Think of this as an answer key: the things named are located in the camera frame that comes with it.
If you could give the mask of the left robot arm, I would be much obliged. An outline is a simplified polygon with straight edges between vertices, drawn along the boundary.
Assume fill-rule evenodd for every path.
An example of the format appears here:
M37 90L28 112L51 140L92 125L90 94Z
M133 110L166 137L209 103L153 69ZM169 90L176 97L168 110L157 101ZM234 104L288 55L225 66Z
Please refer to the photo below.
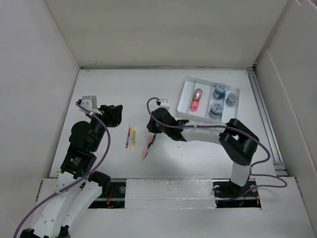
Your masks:
M34 207L43 204L37 222L14 237L20 238L69 238L78 221L90 205L99 197L112 195L110 176L98 172L94 163L104 135L109 128L117 127L122 121L123 106L102 105L97 109L76 105L90 118L90 122L79 121L71 129L65 159L60 167L54 194Z

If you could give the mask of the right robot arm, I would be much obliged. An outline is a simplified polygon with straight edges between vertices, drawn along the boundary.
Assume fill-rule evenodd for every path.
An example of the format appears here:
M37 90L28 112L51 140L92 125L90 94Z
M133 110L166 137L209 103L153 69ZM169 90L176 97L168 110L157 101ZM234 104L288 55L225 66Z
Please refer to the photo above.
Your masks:
M255 136L238 119L214 127L194 125L189 120L176 120L167 109L158 108L150 112L147 129L153 134L163 133L174 141L202 141L221 145L233 162L229 182L214 190L221 198L234 198L247 190L251 161L258 144Z

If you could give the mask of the pink cap marker tube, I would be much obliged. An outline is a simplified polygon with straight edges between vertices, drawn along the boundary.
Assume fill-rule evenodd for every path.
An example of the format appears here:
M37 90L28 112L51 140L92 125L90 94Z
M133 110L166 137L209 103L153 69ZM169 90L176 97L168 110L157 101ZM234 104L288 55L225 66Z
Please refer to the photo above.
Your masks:
M195 112L198 109L202 94L203 94L202 89L200 88L195 89L192 100L191 100L191 104L190 104L191 111Z

